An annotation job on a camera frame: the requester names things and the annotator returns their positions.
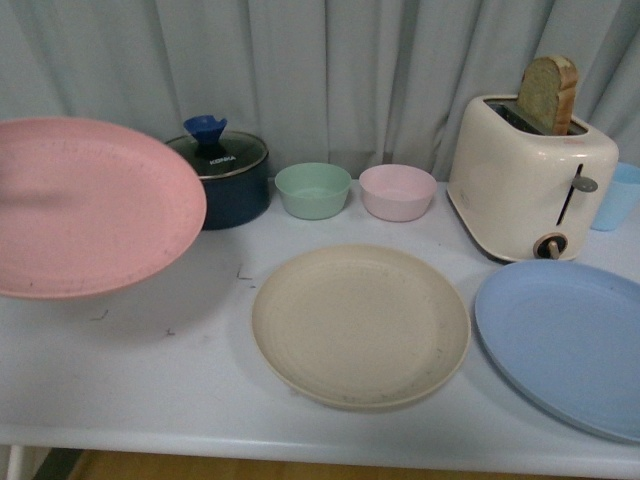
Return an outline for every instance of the blue plate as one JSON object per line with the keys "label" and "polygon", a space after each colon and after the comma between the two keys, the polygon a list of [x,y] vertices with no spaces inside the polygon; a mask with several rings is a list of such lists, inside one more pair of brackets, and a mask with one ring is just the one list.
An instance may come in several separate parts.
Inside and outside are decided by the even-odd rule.
{"label": "blue plate", "polygon": [[475,315],[525,396],[583,430],[640,442],[640,284],[576,263],[514,263],[485,280]]}

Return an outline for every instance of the curtain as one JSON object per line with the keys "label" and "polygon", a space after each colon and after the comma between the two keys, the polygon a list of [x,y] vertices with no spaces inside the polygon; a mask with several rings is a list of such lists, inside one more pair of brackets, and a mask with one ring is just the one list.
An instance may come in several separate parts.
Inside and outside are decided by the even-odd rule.
{"label": "curtain", "polygon": [[446,180],[467,103],[563,54],[574,114],[640,164],[639,26],[637,0],[4,0],[0,119],[167,141],[212,114],[261,137],[273,174],[393,162]]}

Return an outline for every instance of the toaster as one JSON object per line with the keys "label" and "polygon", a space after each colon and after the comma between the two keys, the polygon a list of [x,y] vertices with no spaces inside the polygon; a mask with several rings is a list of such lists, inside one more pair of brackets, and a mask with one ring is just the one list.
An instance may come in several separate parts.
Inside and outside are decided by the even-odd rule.
{"label": "toaster", "polygon": [[546,134],[516,100],[469,102],[447,194],[489,256],[574,259],[613,176],[618,147],[575,117],[567,135]]}

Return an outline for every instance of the pink bowl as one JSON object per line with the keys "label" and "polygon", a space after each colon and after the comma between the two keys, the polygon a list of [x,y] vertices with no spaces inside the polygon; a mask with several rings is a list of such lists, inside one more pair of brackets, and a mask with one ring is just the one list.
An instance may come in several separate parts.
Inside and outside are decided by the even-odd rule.
{"label": "pink bowl", "polygon": [[427,211],[438,183],[429,173],[408,165],[378,165],[360,175],[362,203],[382,220],[408,222]]}

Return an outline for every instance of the table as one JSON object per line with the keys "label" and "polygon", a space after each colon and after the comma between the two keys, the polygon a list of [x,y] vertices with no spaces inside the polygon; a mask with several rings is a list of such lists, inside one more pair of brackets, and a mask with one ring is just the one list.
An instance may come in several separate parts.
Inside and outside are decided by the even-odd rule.
{"label": "table", "polygon": [[[391,467],[640,478],[640,445],[583,433],[514,391],[479,347],[417,404],[347,412],[295,393],[269,369],[251,307],[276,268],[316,248],[370,243],[430,263],[472,311],[501,268],[480,252],[445,184],[409,223],[345,210],[304,221],[277,194],[249,224],[202,232],[166,270],[73,301],[0,298],[0,443]],[[590,231],[575,260],[640,281],[640,211]]]}

